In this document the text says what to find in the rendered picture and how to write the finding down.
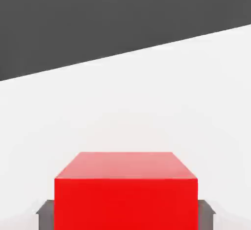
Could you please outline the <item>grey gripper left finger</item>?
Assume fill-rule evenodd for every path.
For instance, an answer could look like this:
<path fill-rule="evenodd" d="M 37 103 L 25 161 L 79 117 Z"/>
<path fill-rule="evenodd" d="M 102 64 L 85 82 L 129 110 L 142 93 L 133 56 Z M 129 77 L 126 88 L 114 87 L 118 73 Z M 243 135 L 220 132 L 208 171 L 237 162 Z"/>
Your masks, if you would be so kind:
<path fill-rule="evenodd" d="M 36 214 L 38 230 L 54 230 L 54 200 L 46 200 Z"/>

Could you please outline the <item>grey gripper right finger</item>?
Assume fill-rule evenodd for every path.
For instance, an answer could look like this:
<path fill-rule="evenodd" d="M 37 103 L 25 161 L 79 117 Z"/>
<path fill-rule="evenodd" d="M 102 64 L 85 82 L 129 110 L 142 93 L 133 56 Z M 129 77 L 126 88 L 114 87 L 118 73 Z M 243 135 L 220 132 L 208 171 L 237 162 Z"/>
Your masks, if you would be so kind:
<path fill-rule="evenodd" d="M 198 210 L 198 230 L 213 230 L 216 212 L 206 200 L 198 200 Z"/>

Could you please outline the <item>small red cube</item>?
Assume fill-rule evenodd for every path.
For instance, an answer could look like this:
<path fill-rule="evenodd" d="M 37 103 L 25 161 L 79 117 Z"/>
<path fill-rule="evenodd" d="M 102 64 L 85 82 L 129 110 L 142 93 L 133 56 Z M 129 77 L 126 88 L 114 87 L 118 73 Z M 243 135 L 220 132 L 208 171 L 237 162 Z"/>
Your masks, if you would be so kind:
<path fill-rule="evenodd" d="M 54 180 L 54 230 L 199 230 L 198 179 L 171 152 L 81 152 Z"/>

